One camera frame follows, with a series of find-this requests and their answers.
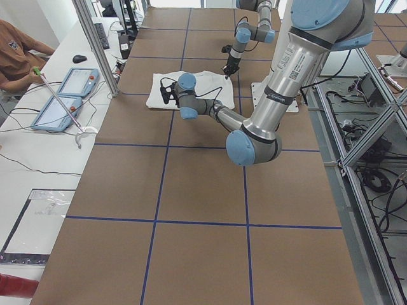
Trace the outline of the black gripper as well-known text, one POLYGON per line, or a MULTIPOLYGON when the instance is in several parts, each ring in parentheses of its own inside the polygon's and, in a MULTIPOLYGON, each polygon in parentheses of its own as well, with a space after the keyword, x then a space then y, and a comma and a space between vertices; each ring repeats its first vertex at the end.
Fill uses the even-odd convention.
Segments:
POLYGON ((230 74, 234 74, 240 69, 239 63, 240 63, 239 58, 235 58, 232 55, 228 56, 227 63, 223 67, 225 79, 228 79, 230 77, 230 74))
POLYGON ((169 100, 173 100, 176 103, 176 106, 179 106, 179 97, 178 97, 178 93, 177 93, 177 90, 176 90, 176 85, 177 85, 176 81, 174 81, 170 85, 170 97, 169 97, 169 100))

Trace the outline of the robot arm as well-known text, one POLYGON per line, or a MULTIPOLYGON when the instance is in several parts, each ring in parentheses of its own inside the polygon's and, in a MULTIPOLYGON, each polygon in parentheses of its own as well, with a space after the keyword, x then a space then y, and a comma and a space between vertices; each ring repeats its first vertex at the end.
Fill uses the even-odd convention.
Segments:
POLYGON ((282 53, 273 59, 273 71, 257 106, 245 118, 216 99, 198 96, 194 75, 182 74, 169 86, 160 88, 164 102, 174 100, 181 117, 213 117, 228 131, 226 150, 237 165, 266 163, 281 152, 282 141, 277 127, 292 104, 317 59, 324 53, 360 48, 373 37, 374 1, 294 1, 289 10, 290 27, 276 34, 272 29, 270 1, 237 1, 237 7, 255 11, 259 22, 251 26, 240 22, 235 28, 235 41, 226 48, 229 53, 223 67, 226 76, 236 73, 249 41, 270 43, 288 38, 282 53))
POLYGON ((259 20, 257 25, 250 25, 243 20, 239 21, 235 26, 235 40, 233 44, 222 47, 221 51, 228 54, 227 63, 222 67, 226 79, 240 69, 239 63, 244 52, 247 51, 249 41, 271 43, 275 37, 275 31, 272 29, 273 1, 242 0, 236 1, 236 7, 258 13, 259 20))

